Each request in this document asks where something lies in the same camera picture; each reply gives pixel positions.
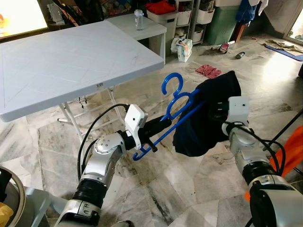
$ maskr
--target wall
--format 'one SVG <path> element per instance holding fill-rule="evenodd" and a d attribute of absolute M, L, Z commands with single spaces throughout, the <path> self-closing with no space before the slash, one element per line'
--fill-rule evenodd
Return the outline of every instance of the wall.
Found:
<path fill-rule="evenodd" d="M 268 6 L 264 11 L 271 25 L 277 32 L 285 32 L 301 1 L 302 0 L 268 0 Z"/>

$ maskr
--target tile floor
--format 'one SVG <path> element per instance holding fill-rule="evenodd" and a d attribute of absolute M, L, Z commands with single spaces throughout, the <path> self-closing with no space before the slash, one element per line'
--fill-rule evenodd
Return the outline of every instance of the tile floor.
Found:
<path fill-rule="evenodd" d="M 268 38 L 244 37 L 227 54 L 196 46 L 186 63 L 170 56 L 162 70 L 118 85 L 117 102 L 140 105 L 149 113 L 149 119 L 163 115 L 177 87 L 177 81 L 170 82 L 164 96 L 160 91 L 163 79 L 171 72 L 179 72 L 184 78 L 183 90 L 193 91 L 206 80 L 195 69 L 210 64 L 223 73 L 236 72 L 242 95 L 250 98 L 250 127 L 260 137 L 271 139 L 302 109 L 303 80 L 297 76 L 302 63 L 260 45 Z M 235 59 L 241 51 L 246 53 L 245 57 Z M 105 91 L 87 99 L 84 109 L 78 101 L 71 101 L 74 113 L 106 103 L 109 97 Z M 101 111 L 78 119 L 83 131 Z M 68 199 L 77 187 L 80 145 L 73 127 L 58 122 L 58 117 L 63 114 L 59 107 L 53 107 L 13 122 L 0 122 L 0 162 L 13 170 L 25 186 Z M 115 118 L 115 112 L 104 120 L 111 118 Z M 278 141 L 285 143 L 302 123 L 300 117 Z M 122 124 L 115 122 L 94 131 L 89 141 L 119 129 L 123 129 Z M 243 198 L 247 186 L 228 147 L 228 142 L 218 143 L 202 157 L 186 157 L 174 151 L 169 135 L 158 146 L 158 152 L 149 153 L 140 161 L 133 161 L 134 150 L 129 151 L 116 165 L 99 226 L 110 227 L 125 219 L 133 221 L 136 227 L 245 226 L 251 217 L 249 204 Z M 295 171 L 286 179 L 303 191 L 303 178 Z M 50 211 L 47 217 L 53 226 L 58 215 Z"/>

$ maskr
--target yellow object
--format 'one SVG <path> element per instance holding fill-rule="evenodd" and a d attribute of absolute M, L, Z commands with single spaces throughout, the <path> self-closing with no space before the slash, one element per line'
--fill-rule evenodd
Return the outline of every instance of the yellow object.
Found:
<path fill-rule="evenodd" d="M 13 210 L 9 206 L 0 202 L 0 227 L 5 227 L 13 213 Z"/>

